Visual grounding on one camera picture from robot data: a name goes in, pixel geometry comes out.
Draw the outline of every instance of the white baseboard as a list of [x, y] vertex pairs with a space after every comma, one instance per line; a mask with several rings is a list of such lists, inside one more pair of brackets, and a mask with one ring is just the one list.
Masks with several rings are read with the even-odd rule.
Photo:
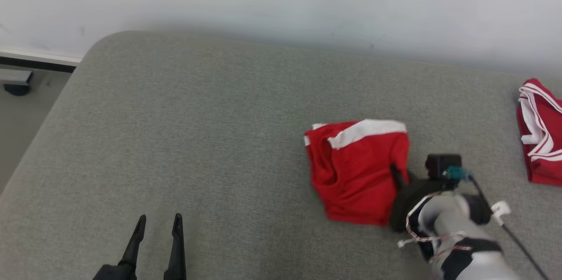
[[26, 52], [24, 50], [8, 50], [0, 48], [0, 57], [16, 58], [19, 60], [46, 62], [51, 64], [78, 66], [82, 61], [81, 58], [57, 56], [51, 54], [43, 54], [36, 52]]

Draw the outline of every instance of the gray cushion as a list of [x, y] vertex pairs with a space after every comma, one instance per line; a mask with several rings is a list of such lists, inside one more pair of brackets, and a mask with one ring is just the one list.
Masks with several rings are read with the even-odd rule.
[[[313, 122], [406, 123], [409, 165], [458, 152], [548, 274], [562, 190], [530, 184], [515, 111], [526, 79], [444, 65], [154, 32], [98, 42], [0, 196], [0, 278], [90, 280], [146, 214], [139, 279], [160, 279], [174, 214], [191, 279], [424, 279], [390, 228], [327, 220], [309, 180]], [[543, 80], [562, 96], [562, 82]], [[466, 185], [462, 190], [473, 191]], [[494, 224], [508, 264], [537, 278]]]

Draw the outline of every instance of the black cable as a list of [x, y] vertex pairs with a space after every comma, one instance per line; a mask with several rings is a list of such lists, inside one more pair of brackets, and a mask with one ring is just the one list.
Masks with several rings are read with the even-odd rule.
[[509, 234], [509, 236], [512, 237], [513, 241], [517, 244], [517, 246], [519, 246], [519, 248], [521, 248], [522, 252], [525, 254], [525, 256], [527, 256], [527, 258], [530, 260], [530, 263], [533, 264], [534, 268], [537, 270], [537, 272], [540, 274], [540, 276], [544, 279], [544, 280], [548, 280], [548, 277], [546, 276], [546, 274], [544, 273], [544, 271], [540, 268], [540, 266], [537, 264], [537, 262], [533, 259], [533, 257], [530, 255], [530, 253], [526, 250], [525, 246], [523, 246], [523, 244], [520, 242], [520, 240], [512, 233], [512, 231], [505, 225], [505, 223], [501, 226], [505, 232], [507, 232], [507, 234]]
[[[482, 201], [484, 201], [484, 203], [486, 204], [486, 206], [488, 208], [490, 208], [490, 204], [488, 203], [488, 200], [486, 200], [486, 197], [484, 196], [484, 192], [482, 192], [482, 189], [480, 188], [480, 185], [478, 185], [478, 182], [476, 182], [476, 179], [474, 179], [474, 176], [472, 176], [472, 174], [470, 174], [468, 176], [468, 178], [470, 179], [470, 181], [472, 181], [472, 183], [474, 184], [476, 190], [478, 190], [478, 194], [480, 194], [480, 198], [482, 198]], [[501, 227], [505, 230], [505, 232], [512, 238], [512, 240], [517, 244], [517, 246], [519, 246], [519, 248], [521, 248], [521, 251], [525, 254], [525, 256], [528, 258], [528, 260], [530, 261], [530, 263], [534, 266], [534, 268], [537, 270], [537, 272], [540, 274], [540, 276], [544, 279], [544, 280], [548, 280], [548, 276], [546, 276], [546, 274], [544, 273], [544, 271], [542, 270], [542, 268], [540, 268], [540, 266], [537, 264], [537, 262], [534, 260], [534, 258], [530, 255], [530, 253], [527, 251], [527, 249], [525, 248], [525, 246], [523, 246], [523, 244], [521, 243], [521, 241], [513, 234], [513, 232], [508, 228], [508, 226], [504, 223], [501, 225]]]

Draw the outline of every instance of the black wheel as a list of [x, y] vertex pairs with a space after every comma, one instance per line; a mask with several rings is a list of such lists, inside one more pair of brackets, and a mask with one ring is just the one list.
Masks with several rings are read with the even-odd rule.
[[9, 92], [14, 96], [20, 97], [28, 94], [31, 88], [29, 86], [4, 84], [4, 90], [6, 90], [7, 92]]

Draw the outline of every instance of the folded red garment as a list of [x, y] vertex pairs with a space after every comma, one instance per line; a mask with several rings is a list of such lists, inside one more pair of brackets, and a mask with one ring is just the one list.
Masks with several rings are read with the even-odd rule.
[[562, 100], [535, 78], [519, 91], [517, 122], [528, 179], [562, 186]]
[[369, 119], [314, 124], [305, 145], [313, 186], [330, 219], [388, 225], [396, 197], [391, 164], [409, 182], [405, 124]]

